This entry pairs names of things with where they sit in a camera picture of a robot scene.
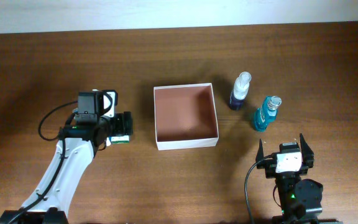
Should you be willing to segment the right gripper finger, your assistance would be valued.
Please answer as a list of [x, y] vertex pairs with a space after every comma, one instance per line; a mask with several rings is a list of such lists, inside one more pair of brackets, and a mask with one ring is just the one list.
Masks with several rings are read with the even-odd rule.
[[313, 168], [314, 152], [306, 143], [302, 133], [300, 133], [300, 146], [304, 165], [308, 166], [309, 168]]
[[263, 142], [259, 139], [259, 148], [256, 155], [256, 162], [262, 161], [264, 158]]

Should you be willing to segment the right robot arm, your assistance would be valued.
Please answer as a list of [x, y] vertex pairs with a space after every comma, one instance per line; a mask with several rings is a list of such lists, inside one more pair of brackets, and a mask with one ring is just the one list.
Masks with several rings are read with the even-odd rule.
[[323, 185], [312, 179], [302, 179], [314, 166], [314, 152], [303, 135], [300, 142], [279, 145], [279, 151], [265, 156], [262, 141], [255, 157], [256, 168], [265, 171], [265, 177], [275, 180], [282, 214], [271, 219], [273, 224], [328, 224], [336, 219], [319, 219], [323, 212]]

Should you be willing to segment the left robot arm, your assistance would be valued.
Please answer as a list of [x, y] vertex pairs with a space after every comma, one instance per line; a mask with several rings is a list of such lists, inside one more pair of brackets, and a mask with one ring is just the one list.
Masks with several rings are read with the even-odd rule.
[[55, 154], [38, 186], [20, 209], [4, 211], [0, 223], [68, 223], [76, 188], [100, 145], [128, 143], [132, 134], [129, 111], [101, 116], [94, 124], [66, 124], [59, 130]]

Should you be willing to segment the green white soap packet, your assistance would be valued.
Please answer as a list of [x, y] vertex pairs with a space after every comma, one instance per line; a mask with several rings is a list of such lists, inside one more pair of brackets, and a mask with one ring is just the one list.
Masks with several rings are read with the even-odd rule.
[[125, 143], [129, 143], [129, 141], [130, 141], [130, 137], [128, 135], [110, 137], [111, 144], [125, 144]]

